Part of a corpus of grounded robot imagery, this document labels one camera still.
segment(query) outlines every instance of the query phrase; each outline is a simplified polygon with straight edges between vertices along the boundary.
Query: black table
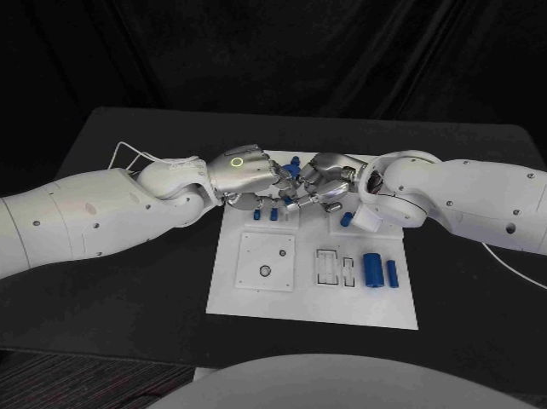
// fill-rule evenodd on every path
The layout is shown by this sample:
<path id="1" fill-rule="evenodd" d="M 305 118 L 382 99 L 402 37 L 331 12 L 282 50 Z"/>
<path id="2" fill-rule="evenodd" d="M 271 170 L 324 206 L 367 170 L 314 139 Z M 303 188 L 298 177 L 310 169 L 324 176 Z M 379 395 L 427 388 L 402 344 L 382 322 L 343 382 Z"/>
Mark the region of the black table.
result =
<path id="1" fill-rule="evenodd" d="M 248 143 L 272 150 L 382 154 L 406 149 L 545 170 L 513 125 L 422 124 L 101 108 L 57 177 L 104 169 L 118 141 L 160 157 L 212 160 Z M 121 151 L 117 165 L 132 159 Z M 0 281 L 0 349 L 223 367 L 278 354 L 357 354 L 411 362 L 493 388 L 547 395 L 547 292 L 481 244 L 434 221 L 405 231 L 419 330 L 205 313 L 222 208 L 119 254 Z M 497 251 L 547 284 L 547 257 Z"/>

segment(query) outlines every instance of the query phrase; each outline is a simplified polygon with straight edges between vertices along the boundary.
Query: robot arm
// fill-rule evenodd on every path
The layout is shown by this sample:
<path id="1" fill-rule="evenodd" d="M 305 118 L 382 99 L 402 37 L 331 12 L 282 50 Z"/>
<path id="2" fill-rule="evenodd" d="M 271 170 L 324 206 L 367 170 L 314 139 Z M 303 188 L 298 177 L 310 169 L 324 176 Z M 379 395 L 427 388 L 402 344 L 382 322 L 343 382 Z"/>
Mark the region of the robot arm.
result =
<path id="1" fill-rule="evenodd" d="M 233 149 L 210 164 L 154 162 L 132 177 L 124 169 L 70 176 L 0 199 L 0 279 L 36 266 L 108 256 L 194 224 L 225 201 L 278 186 L 295 196 L 287 174 L 258 146 Z"/>
<path id="2" fill-rule="evenodd" d="M 353 224 L 360 228 L 375 232 L 383 221 L 416 228 L 431 217 L 461 237 L 547 255 L 546 172 L 463 159 L 442 162 L 421 151 L 389 153 L 359 167 L 339 168 L 323 187 L 341 182 L 344 191 L 359 192 Z M 317 201 L 317 193 L 288 209 Z"/>

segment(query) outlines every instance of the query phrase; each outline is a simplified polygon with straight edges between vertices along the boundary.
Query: white board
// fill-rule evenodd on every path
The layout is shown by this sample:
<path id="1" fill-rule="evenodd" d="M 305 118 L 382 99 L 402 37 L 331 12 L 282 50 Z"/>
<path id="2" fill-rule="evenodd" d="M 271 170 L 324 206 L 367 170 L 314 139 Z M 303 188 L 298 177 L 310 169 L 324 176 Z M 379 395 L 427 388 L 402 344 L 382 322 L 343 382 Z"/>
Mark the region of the white board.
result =
<path id="1" fill-rule="evenodd" d="M 290 153 L 267 151 L 280 164 L 288 164 L 292 156 L 301 158 L 301 166 L 311 160 L 316 153 Z M 373 157 L 352 155 L 370 161 Z M 277 195 L 272 187 L 259 194 Z M 357 227 L 339 227 L 343 214 L 354 212 L 359 204 L 357 194 L 349 193 L 341 199 L 344 208 L 334 214 L 326 213 L 316 205 L 301 210 L 300 215 L 291 215 L 288 222 L 272 226 L 269 213 L 262 212 L 262 225 L 254 220 L 252 211 L 241 211 L 230 206 L 225 209 L 220 229 L 219 250 L 212 274 L 212 288 L 206 313 L 262 317 L 281 320 L 304 320 L 349 325 L 383 326 L 402 329 L 418 329 L 415 305 L 412 301 L 409 270 L 406 266 L 402 243 L 402 229 L 383 225 L 376 233 L 369 233 Z M 246 258 L 239 258 L 245 233 L 261 233 L 294 237 L 294 282 L 280 290 L 268 290 L 267 284 L 255 288 L 239 288 L 236 275 L 239 271 L 254 271 L 248 268 Z M 274 257 L 280 249 L 272 245 Z M 354 287 L 343 285 L 318 285 L 316 274 L 317 250 L 337 252 L 339 260 L 353 259 Z M 363 255 L 379 253 L 385 265 L 386 285 L 380 288 L 366 287 L 363 273 Z M 399 288 L 388 285 L 386 261 L 396 261 Z"/>

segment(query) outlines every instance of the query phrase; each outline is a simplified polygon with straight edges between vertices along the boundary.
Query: metal robot hand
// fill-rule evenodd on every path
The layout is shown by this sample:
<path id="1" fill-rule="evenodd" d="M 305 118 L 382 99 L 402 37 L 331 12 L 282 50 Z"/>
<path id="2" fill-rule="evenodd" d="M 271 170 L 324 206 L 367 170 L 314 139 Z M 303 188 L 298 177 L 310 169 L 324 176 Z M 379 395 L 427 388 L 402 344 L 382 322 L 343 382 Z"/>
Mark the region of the metal robot hand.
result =
<path id="1" fill-rule="evenodd" d="M 209 164 L 209 175 L 216 196 L 239 210 L 278 208 L 287 198 L 298 199 L 298 181 L 256 145 L 225 152 Z M 280 189 L 280 198 L 255 194 L 269 186 Z"/>
<path id="2" fill-rule="evenodd" d="M 320 204 L 327 213 L 341 210 L 337 200 L 349 193 L 357 192 L 359 176 L 366 162 L 340 153 L 318 153 L 304 166 L 298 175 L 298 183 L 304 183 L 304 195 L 290 210 Z"/>

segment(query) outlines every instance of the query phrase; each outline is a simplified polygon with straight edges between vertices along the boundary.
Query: blue cylinder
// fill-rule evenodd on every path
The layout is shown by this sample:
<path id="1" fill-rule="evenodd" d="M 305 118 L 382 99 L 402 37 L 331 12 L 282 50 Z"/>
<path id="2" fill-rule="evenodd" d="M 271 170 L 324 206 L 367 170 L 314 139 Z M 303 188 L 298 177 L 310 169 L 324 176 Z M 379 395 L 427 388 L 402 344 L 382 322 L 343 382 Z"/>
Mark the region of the blue cylinder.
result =
<path id="1" fill-rule="evenodd" d="M 366 273 L 366 286 L 379 288 L 385 286 L 385 273 L 382 271 L 382 258 L 378 253 L 363 255 L 363 271 Z"/>
<path id="2" fill-rule="evenodd" d="M 388 284 L 391 288 L 399 288 L 399 276 L 396 275 L 396 262 L 389 260 L 386 262 L 388 267 Z"/>
<path id="3" fill-rule="evenodd" d="M 347 211 L 347 212 L 344 213 L 344 218 L 341 219 L 341 226 L 343 226 L 344 228 L 350 225 L 352 219 L 353 219 L 353 213 Z"/>

